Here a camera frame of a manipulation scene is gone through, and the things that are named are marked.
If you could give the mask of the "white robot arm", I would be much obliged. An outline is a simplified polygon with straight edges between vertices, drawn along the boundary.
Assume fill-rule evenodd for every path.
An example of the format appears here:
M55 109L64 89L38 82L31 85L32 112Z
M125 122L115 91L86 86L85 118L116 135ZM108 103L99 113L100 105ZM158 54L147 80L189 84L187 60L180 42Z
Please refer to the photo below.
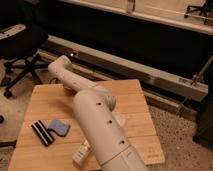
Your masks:
M142 157L112 114L116 98L100 84L69 70L71 60L62 55L48 70L73 89L73 112L102 171L148 171Z

